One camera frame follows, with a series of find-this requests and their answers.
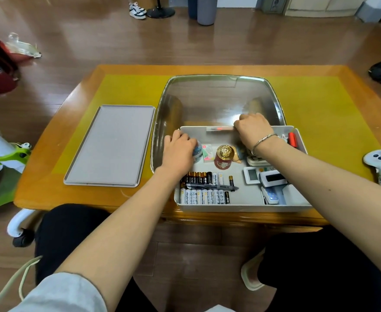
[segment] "gray cylinder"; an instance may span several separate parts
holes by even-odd
[[[212,25],[215,22],[218,0],[198,0],[198,23]]]

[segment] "slipper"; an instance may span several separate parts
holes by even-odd
[[[264,252],[265,248],[241,267],[241,278],[243,279],[243,282],[248,290],[256,291],[264,286],[264,284],[262,284],[260,281],[257,280],[253,282],[250,281],[250,279],[248,278],[248,271],[252,269],[252,267],[255,266],[258,262],[260,262],[261,258],[264,255]]]

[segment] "hand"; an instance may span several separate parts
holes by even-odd
[[[252,150],[260,139],[274,133],[267,119],[260,113],[241,114],[240,120],[236,120],[234,126],[240,133],[241,141],[249,150]]]
[[[192,152],[197,145],[195,138],[189,139],[187,133],[175,130],[173,136],[166,136],[163,150],[163,168],[167,169],[178,182],[186,175],[193,165]]]

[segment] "white chair leg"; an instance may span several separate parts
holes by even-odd
[[[11,237],[19,237],[23,234],[23,228],[20,227],[20,224],[26,220],[33,212],[36,210],[32,209],[22,209],[20,210],[9,222],[7,225],[7,233]]]

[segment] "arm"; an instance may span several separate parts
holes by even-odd
[[[273,133],[260,114],[241,115],[235,127],[249,149]],[[381,270],[380,185],[308,156],[276,136],[261,142],[255,151]]]
[[[100,291],[114,311],[141,260],[172,190],[192,167],[196,139],[179,130],[166,136],[162,166],[128,201],[94,230],[58,272],[79,274]]]

